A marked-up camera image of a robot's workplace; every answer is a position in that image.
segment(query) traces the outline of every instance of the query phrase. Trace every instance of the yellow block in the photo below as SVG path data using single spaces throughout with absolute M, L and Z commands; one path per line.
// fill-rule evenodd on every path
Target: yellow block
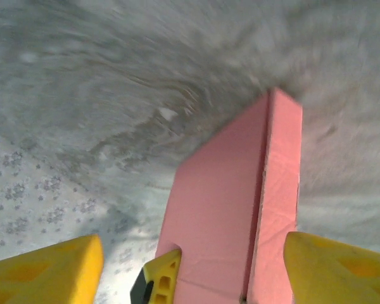
M 296 304 L 380 304 L 380 253 L 289 232 L 284 262 Z
M 131 289 L 131 304 L 172 304 L 181 258 L 180 250 L 172 250 L 146 263 Z
M 99 236 L 0 261 L 0 304 L 92 304 L 103 270 Z

